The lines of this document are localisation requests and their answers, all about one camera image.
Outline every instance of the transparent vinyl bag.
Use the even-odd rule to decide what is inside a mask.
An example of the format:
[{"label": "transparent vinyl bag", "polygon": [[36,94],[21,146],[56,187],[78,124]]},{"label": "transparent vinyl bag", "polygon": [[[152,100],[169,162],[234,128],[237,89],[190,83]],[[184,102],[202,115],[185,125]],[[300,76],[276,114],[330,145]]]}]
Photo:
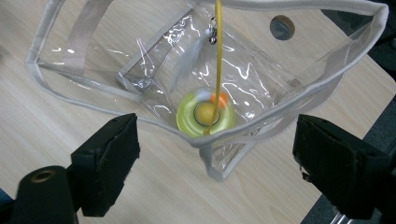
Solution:
[{"label": "transparent vinyl bag", "polygon": [[[195,112],[211,100],[216,83],[217,52],[207,32],[213,1],[198,2],[50,0],[27,68],[60,99],[134,112],[180,135],[199,148],[208,174],[222,180],[253,144],[322,104],[380,37],[388,16],[385,5],[366,1],[223,0],[226,103],[211,134],[203,135],[183,128],[202,124]],[[285,17],[295,31],[278,40],[273,33],[285,23],[274,22]]]}]

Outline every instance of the yellow tube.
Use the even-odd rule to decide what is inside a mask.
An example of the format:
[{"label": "yellow tube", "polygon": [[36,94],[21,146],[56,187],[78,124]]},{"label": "yellow tube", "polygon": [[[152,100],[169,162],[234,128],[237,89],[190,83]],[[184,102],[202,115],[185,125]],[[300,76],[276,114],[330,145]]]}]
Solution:
[{"label": "yellow tube", "polygon": [[219,110],[219,97],[220,97],[220,84],[221,84],[221,59],[222,59],[222,23],[221,23],[221,1],[216,0],[216,26],[217,26],[217,45],[218,45],[218,58],[217,58],[217,69],[216,69],[216,101],[215,109],[213,110],[212,121],[209,127],[204,131],[204,134],[210,134],[210,129],[216,121],[216,115]]}]

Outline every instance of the metal clip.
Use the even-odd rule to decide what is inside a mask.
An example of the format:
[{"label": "metal clip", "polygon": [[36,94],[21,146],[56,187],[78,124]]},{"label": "metal clip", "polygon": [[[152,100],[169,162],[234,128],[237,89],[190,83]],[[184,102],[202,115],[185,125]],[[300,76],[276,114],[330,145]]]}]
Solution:
[{"label": "metal clip", "polygon": [[216,17],[213,17],[212,20],[210,20],[209,23],[209,31],[211,33],[211,36],[209,37],[209,42],[211,45],[215,45],[216,42],[218,42],[218,29],[216,28],[216,21],[215,21]]}]

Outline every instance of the wooden table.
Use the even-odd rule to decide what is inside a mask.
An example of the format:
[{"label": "wooden table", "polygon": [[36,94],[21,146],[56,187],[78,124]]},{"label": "wooden table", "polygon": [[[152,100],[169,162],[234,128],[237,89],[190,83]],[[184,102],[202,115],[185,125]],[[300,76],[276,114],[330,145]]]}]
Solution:
[{"label": "wooden table", "polygon": [[[114,117],[60,101],[28,75],[24,59],[45,5],[0,2],[0,188],[14,198],[25,175],[67,167],[70,153]],[[395,82],[366,56],[310,114],[362,138],[395,92]],[[255,146],[224,182],[206,175],[198,151],[182,139],[138,128],[141,157],[117,203],[103,218],[79,213],[80,223],[299,223],[320,195],[291,155],[295,124]]]}]

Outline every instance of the white bag trim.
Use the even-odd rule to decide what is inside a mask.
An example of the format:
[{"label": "white bag trim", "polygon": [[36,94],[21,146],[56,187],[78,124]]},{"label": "white bag trim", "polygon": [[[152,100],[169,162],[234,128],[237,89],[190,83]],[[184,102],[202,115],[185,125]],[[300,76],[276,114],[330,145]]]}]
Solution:
[{"label": "white bag trim", "polygon": [[[95,3],[95,0],[89,0],[88,2]],[[101,4],[110,4],[112,1],[111,0],[101,0],[96,3],[101,3]],[[46,6],[43,18],[41,22],[39,23],[37,32],[35,34],[35,38],[32,44],[32,47],[30,48],[27,58],[26,58],[26,67],[35,82],[46,92],[54,95],[55,97],[64,100],[68,103],[74,104],[74,105],[83,105],[88,108],[92,108],[95,110],[103,111],[106,113],[114,114],[114,115],[121,115],[123,113],[114,111],[114,110],[109,110],[105,109],[102,107],[99,107],[97,105],[92,105],[89,103],[83,103],[79,102],[73,99],[70,99],[59,92],[53,90],[50,85],[46,82],[44,79],[40,68],[37,64],[38,62],[38,56],[43,49],[45,42],[49,36],[50,30],[55,23],[55,20],[59,14],[59,11],[64,3],[64,0],[49,0],[49,3]],[[192,6],[193,4],[196,3],[210,3],[214,4],[214,0],[190,0],[190,5]],[[364,1],[364,0],[279,0],[279,1],[271,1],[271,0],[262,0],[262,1],[253,1],[253,0],[245,0],[245,1],[231,1],[231,0],[223,0],[222,4],[225,7],[233,7],[233,8],[238,8],[238,9],[244,9],[244,10],[256,10],[256,11],[276,11],[276,10],[294,10],[294,9],[330,9],[330,10],[339,10],[339,11],[345,11],[345,12],[351,12],[351,13],[356,13],[360,15],[365,15],[365,16],[373,16],[373,20],[370,23],[370,25],[367,27],[367,29],[362,33],[362,35],[357,38],[356,40],[353,40],[351,43],[348,45],[343,46],[339,50],[336,50],[331,54],[335,55],[339,52],[342,53],[342,51],[345,53],[344,55],[348,55],[350,52],[352,52],[354,55],[354,60],[348,62],[347,57],[344,60],[343,64],[339,64],[339,62],[335,62],[335,65],[342,66],[342,68],[339,68],[339,66],[333,66],[329,68],[329,70],[325,69],[325,74],[319,78],[317,81],[315,81],[313,84],[309,85],[306,89],[300,91],[297,95],[295,95],[293,98],[290,98],[289,100],[285,102],[281,102],[279,105],[276,107],[272,107],[268,109],[264,114],[258,116],[254,120],[242,124],[238,127],[229,129],[229,130],[224,130],[219,133],[214,133],[208,136],[203,136],[199,138],[190,138],[186,134],[182,133],[180,130],[172,128],[168,126],[166,123],[163,123],[158,120],[152,120],[152,119],[147,119],[144,117],[138,117],[138,120],[144,121],[146,123],[154,124],[156,126],[162,127],[165,130],[167,130],[170,133],[177,134],[181,136],[183,139],[185,139],[187,142],[189,142],[193,147],[198,147],[201,148],[201,157],[205,161],[207,171],[209,175],[216,179],[224,179],[228,173],[231,172],[231,170],[235,167],[235,165],[242,159],[242,157],[249,151],[253,143],[265,141],[276,134],[282,132],[285,130],[296,118],[299,113],[306,113],[307,111],[317,107],[321,103],[323,103],[334,91],[336,88],[338,82],[341,80],[342,75],[345,73],[347,69],[349,69],[353,64],[355,64],[358,60],[360,60],[367,52],[368,50],[375,44],[375,42],[379,39],[381,36],[382,32],[385,29],[386,22],[387,22],[387,17],[389,14],[389,10],[387,5],[384,4],[378,4],[374,2],[369,2],[369,1]],[[84,7],[84,10],[90,9],[90,5],[86,4]],[[91,17],[91,20],[100,20],[102,18],[103,14],[99,13],[98,16],[93,16]],[[89,80],[85,80],[87,85],[90,84]],[[106,91],[110,92],[113,94],[117,95],[122,95],[124,97],[127,97],[131,100],[139,100],[140,96],[138,94],[134,94],[132,92],[125,91],[125,94],[119,93],[118,91],[123,91],[123,90],[117,90],[113,91],[111,88],[109,88],[107,85],[99,85],[94,87],[96,89],[99,89],[101,91]],[[282,114],[283,112],[287,111],[289,108],[292,108],[294,106],[297,106],[297,104],[300,103],[301,99],[306,99],[307,97],[315,94],[315,96],[305,105],[299,107],[295,111],[291,111],[288,114],[285,114],[282,118],[282,120],[275,126],[273,130],[270,130],[268,132],[264,133],[259,133],[258,135],[255,136],[243,136],[243,137],[238,137],[231,142],[226,142],[227,144],[236,144],[236,143],[245,143],[247,144],[246,147],[241,149],[238,154],[232,159],[232,161],[229,163],[228,167],[226,170],[222,173],[219,171],[214,170],[214,168],[211,166],[211,155],[208,155],[207,153],[210,153],[213,144],[218,141],[219,139],[226,139],[230,138],[231,136],[236,136],[239,133],[243,133],[245,130],[251,130],[252,127],[258,127],[260,124],[262,124],[266,119],[269,119],[275,115]]]}]

